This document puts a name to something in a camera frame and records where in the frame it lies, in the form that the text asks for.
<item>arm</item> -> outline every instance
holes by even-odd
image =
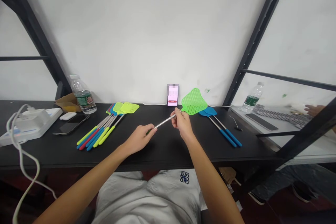
[[[34,223],[74,223],[121,162],[146,146],[157,131],[154,129],[146,136],[153,128],[153,124],[138,126],[125,143],[63,193]]]
[[[323,105],[317,105],[315,106],[311,106],[311,105],[306,105],[307,108],[305,108],[306,111],[308,111],[308,115],[311,115],[313,117],[315,117],[318,113],[320,113],[322,111],[322,109],[325,108],[325,106]],[[336,126],[332,128],[333,132],[336,134]]]
[[[196,139],[188,114],[180,112],[177,108],[171,116],[173,114],[176,114],[176,117],[172,119],[172,125],[179,129],[181,137],[187,145],[212,219],[218,223],[244,223],[230,191]]]

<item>bottle label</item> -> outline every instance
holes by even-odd
[[[87,106],[93,103],[93,99],[91,96],[91,93],[82,96],[82,97],[77,97],[78,104],[81,106]]]
[[[246,105],[249,105],[249,106],[255,106],[255,105],[257,105],[258,101],[259,101],[259,98],[257,98],[257,97],[247,96],[246,100],[244,101],[244,103]]]

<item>water bottle cap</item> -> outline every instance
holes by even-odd
[[[79,75],[70,75],[71,79],[80,79]]]

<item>hand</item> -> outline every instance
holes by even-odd
[[[153,128],[153,124],[148,124],[146,126],[139,125],[135,131],[133,131],[132,135],[130,135],[126,142],[122,144],[122,149],[128,156],[142,150],[149,143],[149,140],[158,130]]]
[[[316,116],[318,113],[321,112],[322,109],[325,108],[323,105],[318,105],[317,107],[306,105],[307,108],[305,108],[306,111],[308,111],[308,115]]]
[[[176,116],[171,119],[171,123],[174,128],[180,131],[180,135],[184,141],[192,139],[195,137],[193,129],[191,128],[191,123],[189,115],[186,112],[181,112],[178,108],[170,114],[170,116],[176,114]]]

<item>charging cable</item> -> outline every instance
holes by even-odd
[[[10,139],[14,145],[14,147],[16,149],[18,149],[19,151],[19,158],[20,158],[20,169],[22,171],[22,173],[24,174],[24,176],[29,179],[31,181],[30,185],[28,186],[27,190],[24,192],[24,194],[22,195],[21,199],[19,200],[19,203],[17,204],[16,206],[16,209],[14,211],[14,215],[13,215],[13,219],[12,219],[12,222],[13,224],[18,224],[18,214],[19,214],[19,210],[20,210],[20,207],[21,207],[21,204],[25,198],[25,196],[28,194],[28,191],[31,189],[31,187],[33,186],[34,183],[37,183],[41,186],[43,186],[44,188],[48,189],[49,191],[51,191],[52,195],[54,196],[55,200],[57,199],[56,195],[55,195],[55,192],[49,187],[49,186],[46,186],[45,184],[37,181],[37,177],[39,176],[39,173],[40,173],[40,163],[38,161],[37,158],[35,158],[34,156],[30,155],[29,153],[27,153],[26,151],[24,151],[22,148],[21,148],[21,144],[14,138],[14,126],[15,126],[15,121],[16,119],[19,117],[19,115],[21,114],[21,111],[23,110],[23,108],[27,106],[28,108],[30,108],[31,106],[28,105],[28,104],[25,104],[23,105],[19,111],[17,113],[14,113],[10,118],[9,120],[7,121],[7,124],[6,124],[6,130],[8,132],[8,134],[10,135]],[[36,175],[34,178],[31,178],[25,171],[25,168],[23,166],[23,154],[25,154],[27,157],[31,158],[32,160],[34,160],[34,162],[36,163]]]
[[[160,105],[160,106],[164,106],[164,105],[167,105],[167,103],[164,103],[164,104],[148,104],[148,103],[143,103],[143,102],[135,102],[133,104],[138,104],[138,103],[141,103],[143,105]],[[215,105],[215,106],[211,106],[211,105],[208,105],[209,107],[232,107],[232,105],[230,106],[222,106],[222,105]]]

